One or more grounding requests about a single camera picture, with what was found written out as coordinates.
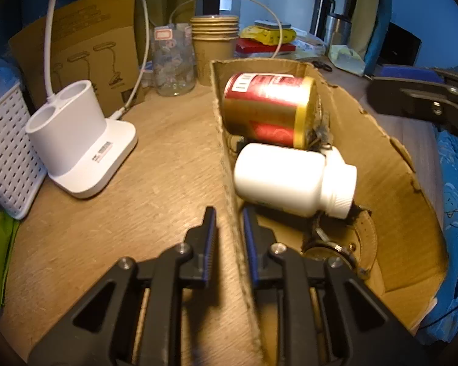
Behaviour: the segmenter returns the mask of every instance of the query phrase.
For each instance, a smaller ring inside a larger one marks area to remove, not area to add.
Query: cardboard sheet
[[[238,72],[309,75],[316,79],[321,101],[330,114],[333,145],[340,150],[346,163],[358,169],[354,200],[371,211],[376,243],[369,246],[344,221],[334,220],[331,223],[335,228],[325,231],[342,246],[355,242],[355,256],[360,264],[370,256],[374,259],[367,285],[406,327],[412,329],[424,317],[445,277],[447,254],[435,211],[419,185],[406,149],[398,140],[389,137],[345,90],[328,84],[311,64],[283,59],[213,62],[214,109],[226,152],[223,166],[243,292],[248,296],[249,320],[258,325],[261,333],[265,359],[269,364],[275,363],[276,306],[270,292],[259,295],[254,306],[239,216],[243,201],[235,194],[232,184],[236,155],[227,146],[230,137],[224,130],[219,111],[224,87]],[[298,218],[291,215],[282,218],[281,213],[259,210],[261,225],[273,229],[279,242],[300,250],[302,224]]]
[[[38,19],[9,41],[36,108],[46,101],[45,22],[45,18]],[[134,0],[77,0],[55,10],[51,43],[53,91],[89,79],[106,117],[122,107],[139,75],[133,25]],[[143,96],[140,87],[137,100],[142,101]]]

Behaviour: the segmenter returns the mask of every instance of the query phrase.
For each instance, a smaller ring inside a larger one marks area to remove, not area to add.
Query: white plastic basket
[[[0,204],[19,220],[27,215],[47,173],[25,133],[29,118],[17,83],[0,99]]]

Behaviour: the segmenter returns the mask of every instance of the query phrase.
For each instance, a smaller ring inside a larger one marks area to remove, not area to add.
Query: white plastic bottle
[[[237,194],[252,203],[310,217],[318,210],[346,218],[357,170],[334,147],[325,152],[250,143],[234,167]]]

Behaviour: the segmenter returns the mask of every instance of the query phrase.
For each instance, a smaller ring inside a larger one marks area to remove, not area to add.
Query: stack of paper cups
[[[197,74],[202,85],[210,85],[210,61],[234,57],[239,33],[239,17],[204,15],[191,18]]]

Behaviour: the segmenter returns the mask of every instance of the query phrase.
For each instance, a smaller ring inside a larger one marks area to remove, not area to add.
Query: white cable
[[[144,26],[146,29],[146,45],[144,46],[144,58],[143,58],[143,64],[141,65],[141,69],[139,70],[139,75],[138,79],[136,81],[136,84],[134,85],[134,88],[132,89],[131,95],[129,96],[129,99],[125,103],[124,107],[121,107],[117,111],[115,111],[109,118],[112,119],[119,119],[122,117],[122,115],[127,111],[127,109],[130,107],[132,100],[134,99],[134,95],[136,94],[136,91],[138,90],[140,80],[143,77],[144,73],[144,68],[146,67],[146,62],[147,62],[147,54],[149,52],[149,15],[147,13],[147,5],[146,5],[146,0],[141,0],[143,3],[143,11],[144,11]]]
[[[171,15],[169,16],[169,21],[168,23],[172,23],[173,22],[173,14],[176,12],[176,10],[179,8],[179,7],[182,7],[182,5],[185,5],[185,4],[188,4],[188,3],[191,3],[193,1],[197,1],[197,0],[186,0],[184,3],[181,3],[180,5],[178,5],[174,10],[173,12],[171,13]],[[271,59],[274,58],[275,56],[278,55],[278,53],[280,52],[280,48],[282,46],[282,41],[283,41],[283,28],[282,28],[282,24],[280,22],[280,20],[278,19],[278,17],[276,16],[276,14],[270,9],[268,8],[265,4],[262,4],[260,3],[259,1],[256,1],[256,0],[248,0],[248,1],[252,1],[254,2],[255,4],[258,4],[260,6],[262,6],[264,9],[266,9],[276,20],[276,23],[278,24],[278,29],[280,31],[280,38],[278,40],[278,45],[276,46],[276,50],[274,52],[274,54],[271,56]]]
[[[44,30],[44,83],[46,85],[47,101],[55,98],[51,83],[51,33],[53,31],[53,15],[56,0],[49,0],[46,15],[46,28]]]

